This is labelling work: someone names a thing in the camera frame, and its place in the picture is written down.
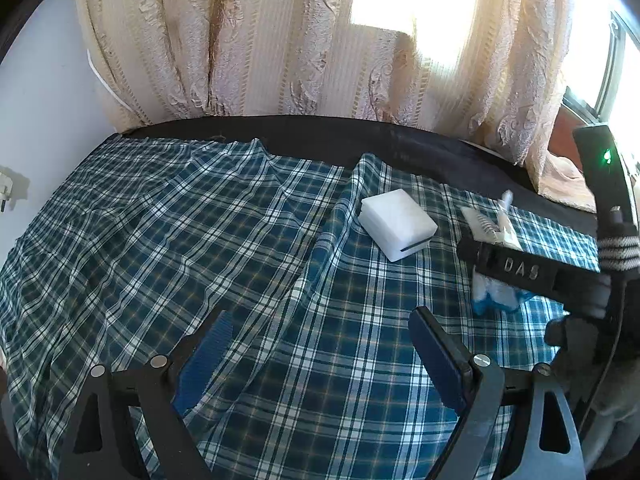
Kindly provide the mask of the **grey gloved right hand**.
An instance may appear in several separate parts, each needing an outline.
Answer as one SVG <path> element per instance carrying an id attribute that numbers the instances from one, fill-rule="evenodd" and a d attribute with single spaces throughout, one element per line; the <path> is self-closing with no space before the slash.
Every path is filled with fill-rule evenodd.
<path id="1" fill-rule="evenodd" d="M 605 339 L 608 370 L 582 428 L 582 457 L 588 471 L 626 460 L 639 440 L 639 282 L 628 283 L 623 316 Z"/>

